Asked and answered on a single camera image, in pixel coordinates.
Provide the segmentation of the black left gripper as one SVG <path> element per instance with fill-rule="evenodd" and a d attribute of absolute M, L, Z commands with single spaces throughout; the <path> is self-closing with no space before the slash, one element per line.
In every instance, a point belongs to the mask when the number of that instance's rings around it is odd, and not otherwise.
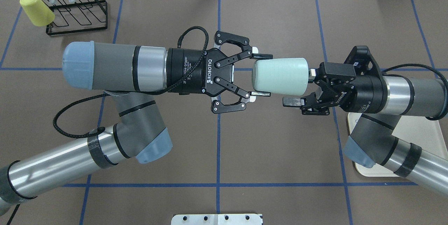
<path fill-rule="evenodd" d="M 270 97 L 270 92 L 245 91 L 233 81 L 234 64 L 245 58 L 263 60 L 273 59 L 272 54 L 255 53 L 249 45 L 249 38 L 218 30 L 214 41 L 221 46 L 225 43 L 240 47 L 241 52 L 227 57 L 221 50 L 212 48 L 206 51 L 201 63 L 179 86 L 170 90 L 179 94 L 205 94 L 214 97 L 211 100 L 211 112 L 222 114 L 237 112 L 246 109 L 246 104 L 253 103 L 257 97 Z M 192 69 L 200 57 L 200 50 L 170 48 L 167 52 L 167 86 L 177 82 L 183 75 Z M 217 99 L 218 94 L 224 90 L 237 95 L 239 100 L 233 104 L 223 104 Z"/>

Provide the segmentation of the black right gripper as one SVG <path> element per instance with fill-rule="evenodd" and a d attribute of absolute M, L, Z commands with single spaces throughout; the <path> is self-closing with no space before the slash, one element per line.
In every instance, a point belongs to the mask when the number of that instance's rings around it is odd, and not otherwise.
<path fill-rule="evenodd" d="M 339 106 L 346 112 L 376 113 L 383 106 L 385 80 L 372 75 L 356 76 L 352 64 L 322 62 L 308 73 L 309 84 L 331 83 L 331 88 L 338 93 L 330 107 Z M 283 97 L 282 105 L 299 108 L 302 115 L 330 114 L 328 105 L 317 99 L 316 92 L 301 98 Z"/>

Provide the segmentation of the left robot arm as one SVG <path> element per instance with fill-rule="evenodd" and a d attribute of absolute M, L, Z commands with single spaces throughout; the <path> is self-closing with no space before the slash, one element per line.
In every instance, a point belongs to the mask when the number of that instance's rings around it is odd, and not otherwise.
<path fill-rule="evenodd" d="M 166 117 L 178 109 L 178 119 L 187 121 L 200 110 L 216 125 L 210 112 L 208 91 L 198 85 L 199 93 L 159 94 L 172 85 L 172 62 L 178 72 L 192 66 L 184 50 L 114 43 L 69 43 L 70 60 L 85 59 L 88 70 L 70 69 L 80 79 L 79 87 L 67 80 L 63 69 L 65 49 L 59 47 L 49 67 L 1 67 L 1 223 L 6 223 L 18 204 L 35 201 L 44 193 L 63 185 L 78 188 L 75 211 L 86 202 L 90 179 L 95 172 L 106 172 L 125 161 L 135 162 L 167 124 L 160 112 L 161 99 Z M 181 104 L 190 103 L 189 109 Z"/>

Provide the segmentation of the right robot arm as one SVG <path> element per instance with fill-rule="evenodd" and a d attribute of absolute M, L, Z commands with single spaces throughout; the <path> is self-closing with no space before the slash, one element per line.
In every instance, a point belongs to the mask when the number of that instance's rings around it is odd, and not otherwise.
<path fill-rule="evenodd" d="M 447 195 L 447 159 L 421 144 L 430 121 L 447 116 L 447 77 L 423 64 L 382 70 L 373 60 L 323 62 L 304 69 L 304 84 L 318 90 L 284 98 L 285 107 L 305 115 L 326 115 L 340 107 L 357 119 L 350 125 L 343 155 L 357 166 L 383 167 L 390 174 Z"/>

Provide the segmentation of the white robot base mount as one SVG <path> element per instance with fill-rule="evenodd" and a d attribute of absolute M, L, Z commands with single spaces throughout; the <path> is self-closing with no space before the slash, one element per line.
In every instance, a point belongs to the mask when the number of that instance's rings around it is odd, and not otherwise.
<path fill-rule="evenodd" d="M 173 216 L 171 225 L 263 225 L 262 214 L 179 214 Z"/>

